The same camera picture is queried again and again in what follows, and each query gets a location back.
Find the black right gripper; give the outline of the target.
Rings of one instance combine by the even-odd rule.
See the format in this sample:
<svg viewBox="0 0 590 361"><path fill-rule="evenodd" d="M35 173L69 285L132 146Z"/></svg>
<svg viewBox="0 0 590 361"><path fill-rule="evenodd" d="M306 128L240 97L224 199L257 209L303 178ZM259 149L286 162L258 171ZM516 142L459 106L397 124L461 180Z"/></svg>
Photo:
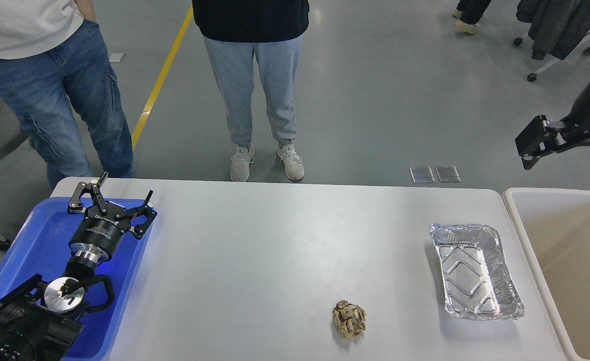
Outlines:
<svg viewBox="0 0 590 361"><path fill-rule="evenodd" d="M590 118L553 121L536 116L515 138L522 167L532 169L540 158L578 146L590 146Z"/></svg>

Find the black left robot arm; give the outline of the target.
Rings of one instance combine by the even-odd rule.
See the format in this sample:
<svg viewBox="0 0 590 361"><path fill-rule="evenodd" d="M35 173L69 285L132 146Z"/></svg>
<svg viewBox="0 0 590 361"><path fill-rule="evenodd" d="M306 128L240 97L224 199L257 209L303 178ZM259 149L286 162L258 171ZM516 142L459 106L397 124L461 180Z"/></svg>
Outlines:
<svg viewBox="0 0 590 361"><path fill-rule="evenodd" d="M0 264L0 360L100 360L120 326L157 216L106 199L107 179L38 204Z"/></svg>

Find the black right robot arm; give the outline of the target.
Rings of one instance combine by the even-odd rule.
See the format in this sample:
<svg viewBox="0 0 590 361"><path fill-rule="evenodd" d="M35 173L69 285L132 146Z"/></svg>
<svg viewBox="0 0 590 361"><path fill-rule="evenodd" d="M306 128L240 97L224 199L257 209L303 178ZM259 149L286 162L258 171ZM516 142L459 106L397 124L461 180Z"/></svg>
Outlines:
<svg viewBox="0 0 590 361"><path fill-rule="evenodd" d="M515 138L522 167L532 169L540 158L574 147L590 146L590 82L561 120L536 116Z"/></svg>

